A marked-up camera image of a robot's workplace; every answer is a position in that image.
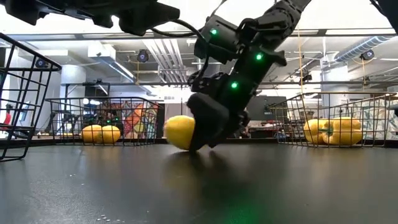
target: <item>black table surface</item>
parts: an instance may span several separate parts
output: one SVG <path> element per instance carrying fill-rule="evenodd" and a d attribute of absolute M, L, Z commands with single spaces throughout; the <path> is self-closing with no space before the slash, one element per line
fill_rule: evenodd
<path fill-rule="evenodd" d="M 33 147 L 0 163 L 0 223 L 397 223 L 397 173 L 397 149 Z"/>

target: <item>yellow cord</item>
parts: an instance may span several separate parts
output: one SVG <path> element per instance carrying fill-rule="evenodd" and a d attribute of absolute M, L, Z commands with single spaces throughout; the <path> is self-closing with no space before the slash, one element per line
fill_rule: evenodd
<path fill-rule="evenodd" d="M 303 94 L 303 65 L 301 58 L 301 38 L 300 38 L 300 28 L 297 26 L 298 32 L 298 60 L 300 62 L 300 82 L 301 82 L 301 94 Z"/>
<path fill-rule="evenodd" d="M 365 61 L 363 60 L 363 58 L 362 58 L 362 70 L 363 70 L 363 77 L 364 77 L 364 83 L 363 83 L 363 85 L 362 85 L 362 91 L 365 91 L 365 84 L 366 84 L 365 76 L 366 76 L 366 71 L 365 71 Z"/>
<path fill-rule="evenodd" d="M 137 85 L 139 85 L 138 81 L 139 81 L 139 62 L 137 63 L 137 81 L 136 81 Z"/>
<path fill-rule="evenodd" d="M 370 60 L 370 61 L 368 61 L 368 62 L 365 62 L 363 59 L 362 59 L 362 62 L 357 62 L 357 61 L 355 61 L 355 59 L 353 59 L 353 62 L 355 62 L 355 63 L 357 63 L 357 64 L 360 64 L 360 65 L 366 65 L 367 63 L 370 63 L 370 62 L 372 62 L 374 59 L 372 59 L 372 60 Z"/>

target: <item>yellow bell pepper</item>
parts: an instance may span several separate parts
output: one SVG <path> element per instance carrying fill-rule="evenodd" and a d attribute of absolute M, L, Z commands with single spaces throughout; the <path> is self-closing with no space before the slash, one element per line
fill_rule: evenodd
<path fill-rule="evenodd" d="M 322 129 L 327 120 L 311 119 L 304 125 L 304 136 L 305 139 L 316 145 L 324 144 L 323 133 L 319 132 Z"/>
<path fill-rule="evenodd" d="M 352 146 L 362 140 L 361 122 L 355 118 L 331 119 L 320 127 L 323 142 L 334 146 Z"/>

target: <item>security camera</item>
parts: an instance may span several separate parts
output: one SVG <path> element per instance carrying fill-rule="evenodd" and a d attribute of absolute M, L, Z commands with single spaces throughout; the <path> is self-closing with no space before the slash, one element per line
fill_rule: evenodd
<path fill-rule="evenodd" d="M 374 58 L 374 51 L 368 50 L 367 52 L 361 54 L 361 56 L 359 56 L 359 58 L 364 61 L 372 60 Z"/>
<path fill-rule="evenodd" d="M 49 67 L 49 63 L 46 62 L 45 60 L 39 58 L 39 59 L 36 60 L 35 67 L 36 68 L 48 68 Z"/>
<path fill-rule="evenodd" d="M 137 61 L 139 61 L 141 63 L 145 63 L 148 60 L 149 60 L 149 54 L 148 54 L 147 50 L 141 49 L 137 55 Z"/>

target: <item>black wire basket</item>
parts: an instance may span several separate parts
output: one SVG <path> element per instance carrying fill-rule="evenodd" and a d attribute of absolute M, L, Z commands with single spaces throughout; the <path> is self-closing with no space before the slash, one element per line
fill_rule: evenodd
<path fill-rule="evenodd" d="M 139 97 L 52 98 L 51 116 L 41 138 L 55 144 L 143 146 L 162 133 L 164 108 Z"/>
<path fill-rule="evenodd" d="M 304 93 L 271 106 L 275 137 L 300 146 L 383 147 L 396 135 L 389 126 L 396 99 L 396 93 L 381 92 Z"/>
<path fill-rule="evenodd" d="M 0 161 L 26 156 L 35 134 L 39 114 L 53 72 L 61 65 L 0 33 Z M 19 64 L 19 57 L 24 63 Z M 22 155 L 9 150 L 14 143 L 25 145 Z"/>

